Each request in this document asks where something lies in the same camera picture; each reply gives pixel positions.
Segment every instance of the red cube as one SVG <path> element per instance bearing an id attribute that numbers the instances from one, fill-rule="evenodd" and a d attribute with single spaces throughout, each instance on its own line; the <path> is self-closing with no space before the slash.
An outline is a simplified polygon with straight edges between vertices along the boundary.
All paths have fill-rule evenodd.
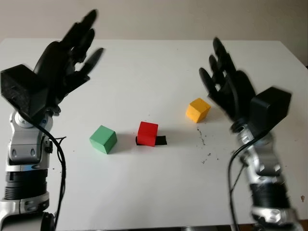
<path id="1" fill-rule="evenodd" d="M 137 135 L 137 144 L 155 146 L 158 124 L 141 122 Z"/>

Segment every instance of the foam block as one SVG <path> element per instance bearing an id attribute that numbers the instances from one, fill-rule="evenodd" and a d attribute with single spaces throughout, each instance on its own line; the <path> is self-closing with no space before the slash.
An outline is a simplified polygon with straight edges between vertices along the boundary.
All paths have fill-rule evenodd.
<path id="1" fill-rule="evenodd" d="M 188 105 L 186 116 L 193 122 L 199 123 L 207 116 L 210 108 L 211 106 L 207 102 L 198 98 Z"/>
<path id="2" fill-rule="evenodd" d="M 116 132 L 100 126 L 90 137 L 90 142 L 94 148 L 108 154 L 117 142 Z"/>
<path id="3" fill-rule="evenodd" d="M 138 130 L 137 144 L 154 147 L 157 130 L 158 124 L 152 124 L 142 121 Z"/>

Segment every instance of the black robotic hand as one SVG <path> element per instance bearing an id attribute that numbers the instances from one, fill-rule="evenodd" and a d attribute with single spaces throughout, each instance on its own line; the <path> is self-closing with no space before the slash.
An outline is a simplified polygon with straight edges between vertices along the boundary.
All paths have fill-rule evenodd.
<path id="1" fill-rule="evenodd" d="M 89 12 L 80 23 L 75 23 L 62 41 L 48 45 L 34 71 L 18 65 L 1 73 L 1 94 L 18 111 L 34 121 L 46 112 L 58 115 L 58 104 L 63 98 L 87 82 L 89 72 L 97 64 L 103 48 L 99 48 L 75 71 L 76 63 L 83 63 L 94 39 L 91 28 L 97 11 Z"/>
<path id="2" fill-rule="evenodd" d="M 243 125 L 248 125 L 255 136 L 271 130 L 286 117 L 291 94 L 271 87 L 256 95 L 248 76 L 243 71 L 236 70 L 229 53 L 218 38 L 214 38 L 213 47 L 218 58 L 216 60 L 213 55 L 209 57 L 213 76 L 203 68 L 199 69 L 199 73 L 208 96 L 234 122 L 231 130 L 238 132 Z"/>
<path id="3" fill-rule="evenodd" d="M 216 60 L 214 55 L 209 57 L 213 76 L 210 77 L 203 68 L 199 69 L 208 96 L 228 114 L 232 121 L 246 121 L 250 101 L 256 95 L 254 88 L 247 75 L 243 71 L 236 70 L 229 53 L 218 38 L 214 38 L 213 47 L 218 58 Z"/>

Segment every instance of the yellow cube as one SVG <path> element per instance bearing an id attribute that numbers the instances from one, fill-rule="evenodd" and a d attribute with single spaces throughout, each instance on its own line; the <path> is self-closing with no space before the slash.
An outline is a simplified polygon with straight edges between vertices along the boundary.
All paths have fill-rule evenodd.
<path id="1" fill-rule="evenodd" d="M 196 99 L 192 101 L 187 108 L 186 116 L 190 118 L 193 122 L 199 123 L 206 116 L 211 106 L 205 102 L 203 99 Z"/>

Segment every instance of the green cube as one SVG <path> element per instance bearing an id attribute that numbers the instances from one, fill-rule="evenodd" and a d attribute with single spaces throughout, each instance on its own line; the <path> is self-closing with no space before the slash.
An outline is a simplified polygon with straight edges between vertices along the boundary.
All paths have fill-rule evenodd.
<path id="1" fill-rule="evenodd" d="M 94 148 L 108 154 L 117 142 L 116 132 L 100 126 L 90 137 L 90 142 Z"/>

